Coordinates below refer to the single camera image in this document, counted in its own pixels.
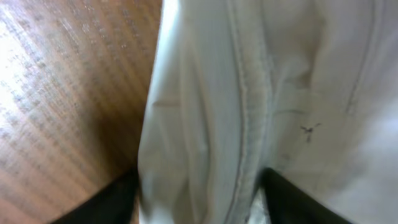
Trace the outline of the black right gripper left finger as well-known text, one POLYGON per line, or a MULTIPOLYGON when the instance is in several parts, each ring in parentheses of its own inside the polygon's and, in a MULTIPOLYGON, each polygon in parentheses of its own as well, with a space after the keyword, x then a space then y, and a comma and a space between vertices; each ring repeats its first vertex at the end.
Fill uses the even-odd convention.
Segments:
POLYGON ((52 224, 129 224, 138 189, 138 171, 131 169, 52 224))

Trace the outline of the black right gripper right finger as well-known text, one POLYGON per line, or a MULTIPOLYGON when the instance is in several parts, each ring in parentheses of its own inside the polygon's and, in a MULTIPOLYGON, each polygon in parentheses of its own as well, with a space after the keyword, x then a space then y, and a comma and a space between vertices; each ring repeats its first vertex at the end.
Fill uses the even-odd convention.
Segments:
POLYGON ((266 196, 272 224, 351 224, 311 198, 274 169, 261 173, 261 189, 266 196))

